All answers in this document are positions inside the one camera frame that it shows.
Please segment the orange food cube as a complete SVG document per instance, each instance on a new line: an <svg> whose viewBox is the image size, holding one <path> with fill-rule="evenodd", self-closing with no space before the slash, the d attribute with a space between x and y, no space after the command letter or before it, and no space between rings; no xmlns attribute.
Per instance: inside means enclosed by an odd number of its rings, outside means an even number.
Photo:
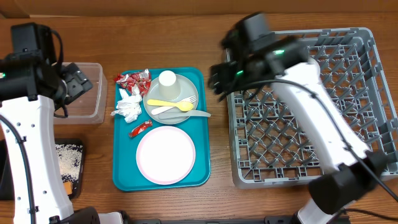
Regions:
<svg viewBox="0 0 398 224"><path fill-rule="evenodd" d="M73 193L73 183L72 182L70 182L70 181L64 182L63 186L65 188L67 195L71 195Z"/></svg>

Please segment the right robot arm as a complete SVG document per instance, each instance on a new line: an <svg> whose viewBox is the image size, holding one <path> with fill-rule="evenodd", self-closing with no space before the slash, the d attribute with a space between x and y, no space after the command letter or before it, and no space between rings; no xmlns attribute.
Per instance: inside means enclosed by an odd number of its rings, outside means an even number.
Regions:
<svg viewBox="0 0 398 224"><path fill-rule="evenodd" d="M261 12L235 23L221 41L226 61L210 68L208 86L220 98L270 86L315 147L323 175L308 185L310 200L294 223L333 223L375 186L387 156L373 152L337 110L320 79L320 66L289 35L278 39Z"/></svg>

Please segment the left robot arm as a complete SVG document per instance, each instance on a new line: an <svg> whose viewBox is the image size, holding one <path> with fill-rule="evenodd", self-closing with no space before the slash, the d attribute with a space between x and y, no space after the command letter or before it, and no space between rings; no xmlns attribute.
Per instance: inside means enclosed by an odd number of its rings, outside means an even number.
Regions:
<svg viewBox="0 0 398 224"><path fill-rule="evenodd" d="M34 22L11 27L13 51L1 60L1 127L14 187L14 223L125 223L121 212L73 208L60 174L53 122L58 109L92 82L53 42L57 31Z"/></svg>

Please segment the black waste tray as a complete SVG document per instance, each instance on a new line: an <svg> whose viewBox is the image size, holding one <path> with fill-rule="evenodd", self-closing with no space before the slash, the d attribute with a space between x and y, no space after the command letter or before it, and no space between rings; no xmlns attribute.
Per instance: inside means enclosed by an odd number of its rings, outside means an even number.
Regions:
<svg viewBox="0 0 398 224"><path fill-rule="evenodd" d="M69 199L77 198L81 192L83 164L86 149L80 139L56 139L61 178ZM6 141L1 140L1 201L14 200L11 166Z"/></svg>

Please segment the grey dishwasher rack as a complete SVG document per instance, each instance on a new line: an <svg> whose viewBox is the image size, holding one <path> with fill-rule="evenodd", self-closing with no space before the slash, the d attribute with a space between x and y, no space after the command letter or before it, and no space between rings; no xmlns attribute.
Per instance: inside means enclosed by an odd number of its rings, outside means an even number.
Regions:
<svg viewBox="0 0 398 224"><path fill-rule="evenodd" d="M356 135L388 157L397 177L397 113L373 33L365 27L278 31L299 38L321 69L330 98ZM315 150L270 88L227 98L233 182L240 189L307 184L322 175Z"/></svg>

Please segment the clear plastic bin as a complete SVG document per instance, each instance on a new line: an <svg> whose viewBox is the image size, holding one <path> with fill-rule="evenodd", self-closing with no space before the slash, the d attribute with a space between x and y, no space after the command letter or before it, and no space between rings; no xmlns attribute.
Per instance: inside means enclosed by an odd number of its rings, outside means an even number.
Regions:
<svg viewBox="0 0 398 224"><path fill-rule="evenodd" d="M93 87L67 105L68 118L54 118L54 124L101 124L104 120L108 81L99 63L75 62Z"/></svg>

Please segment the white plastic fork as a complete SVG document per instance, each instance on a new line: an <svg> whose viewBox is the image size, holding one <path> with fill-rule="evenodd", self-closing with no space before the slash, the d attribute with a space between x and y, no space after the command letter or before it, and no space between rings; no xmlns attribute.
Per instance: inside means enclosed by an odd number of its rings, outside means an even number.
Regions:
<svg viewBox="0 0 398 224"><path fill-rule="evenodd" d="M187 112L193 109L194 102L197 100L197 96L189 96L188 98L184 98L179 102L169 102L162 100L147 100L147 104L149 106L157 106L157 108L151 111L151 114L157 115L172 108L178 108L180 111Z"/></svg>

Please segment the light blue plastic knife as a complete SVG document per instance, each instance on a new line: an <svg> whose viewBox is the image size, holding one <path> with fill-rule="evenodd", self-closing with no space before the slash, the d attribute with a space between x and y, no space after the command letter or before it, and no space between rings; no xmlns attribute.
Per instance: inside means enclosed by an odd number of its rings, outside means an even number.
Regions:
<svg viewBox="0 0 398 224"><path fill-rule="evenodd" d="M199 116L199 117L209 118L211 116L211 114L206 111L190 110L187 112L161 113L161 114L159 114L159 119L172 119L172 118L182 118L182 117L191 117L191 116Z"/></svg>

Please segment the yellow plastic spoon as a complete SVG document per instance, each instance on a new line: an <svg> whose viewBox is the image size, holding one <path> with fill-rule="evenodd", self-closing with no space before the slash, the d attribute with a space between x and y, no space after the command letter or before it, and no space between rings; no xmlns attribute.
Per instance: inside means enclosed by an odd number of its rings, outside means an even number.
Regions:
<svg viewBox="0 0 398 224"><path fill-rule="evenodd" d="M162 100L147 100L147 104L150 106L171 106L177 107L180 111L190 111L193 109L193 103L189 101L181 101L181 102L169 102Z"/></svg>

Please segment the white paper cup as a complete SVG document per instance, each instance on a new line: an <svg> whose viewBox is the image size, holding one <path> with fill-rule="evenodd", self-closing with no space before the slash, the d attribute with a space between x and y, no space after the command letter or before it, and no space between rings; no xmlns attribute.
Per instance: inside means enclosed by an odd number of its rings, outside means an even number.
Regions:
<svg viewBox="0 0 398 224"><path fill-rule="evenodd" d="M159 77L159 92L166 100L174 100L180 95L180 85L177 75L170 70L165 70L160 73Z"/></svg>

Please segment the spilled rice grains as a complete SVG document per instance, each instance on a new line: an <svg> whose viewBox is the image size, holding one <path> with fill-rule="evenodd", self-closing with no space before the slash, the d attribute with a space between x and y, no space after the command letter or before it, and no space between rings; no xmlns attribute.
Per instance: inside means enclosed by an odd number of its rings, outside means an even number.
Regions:
<svg viewBox="0 0 398 224"><path fill-rule="evenodd" d="M64 182L78 182L80 178L81 160L83 156L82 144L56 144L55 145L60 174Z"/></svg>

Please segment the grey plate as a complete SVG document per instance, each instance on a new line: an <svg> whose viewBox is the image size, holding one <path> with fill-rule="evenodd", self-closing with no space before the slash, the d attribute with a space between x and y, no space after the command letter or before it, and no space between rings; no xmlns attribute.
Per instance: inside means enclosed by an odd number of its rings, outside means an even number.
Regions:
<svg viewBox="0 0 398 224"><path fill-rule="evenodd" d="M156 109L157 106L151 106L147 104L147 100L162 100L162 101L170 101L170 102L179 102L185 98L195 96L197 100L193 102L193 109L196 109L198 106L198 91L196 86L185 76L181 75L176 75L178 84L180 86L180 91L179 95L175 99L167 99L166 97L161 94L160 89L159 89L159 79L155 78L151 82L150 90L149 92L144 96L143 99L143 104L146 113L155 121L158 123L166 124L166 125L172 125L172 124L178 124L186 119L188 117L179 117L179 118L169 118L169 119L160 119L159 115L153 115L151 113L152 110Z"/></svg>

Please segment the small red ketchup packet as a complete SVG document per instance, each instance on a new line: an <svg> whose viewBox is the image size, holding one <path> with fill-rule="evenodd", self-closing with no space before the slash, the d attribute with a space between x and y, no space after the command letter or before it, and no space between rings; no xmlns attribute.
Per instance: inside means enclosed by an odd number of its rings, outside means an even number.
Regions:
<svg viewBox="0 0 398 224"><path fill-rule="evenodd" d="M137 135L139 135L140 133L144 132L147 128L152 127L153 123L152 121L149 119L143 123L141 123L140 125L138 125L137 127L135 127L130 133L129 133L129 137L130 138L134 138Z"/></svg>

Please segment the white pink-rimmed plate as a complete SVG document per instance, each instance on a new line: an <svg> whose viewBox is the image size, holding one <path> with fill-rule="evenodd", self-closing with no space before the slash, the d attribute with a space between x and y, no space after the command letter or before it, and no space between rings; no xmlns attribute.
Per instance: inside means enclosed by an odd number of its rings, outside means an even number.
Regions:
<svg viewBox="0 0 398 224"><path fill-rule="evenodd" d="M191 137L173 126L149 131L139 142L136 163L140 173L158 185L172 185L193 169L196 149Z"/></svg>

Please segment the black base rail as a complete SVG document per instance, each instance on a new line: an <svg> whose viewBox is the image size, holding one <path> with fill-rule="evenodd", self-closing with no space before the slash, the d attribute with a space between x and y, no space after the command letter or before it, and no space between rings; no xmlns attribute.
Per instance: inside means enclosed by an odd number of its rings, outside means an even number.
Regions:
<svg viewBox="0 0 398 224"><path fill-rule="evenodd" d="M160 220L144 219L133 220L128 218L124 223L128 224L301 224L296 215L292 216L268 216L265 218L244 219L219 219L219 220Z"/></svg>

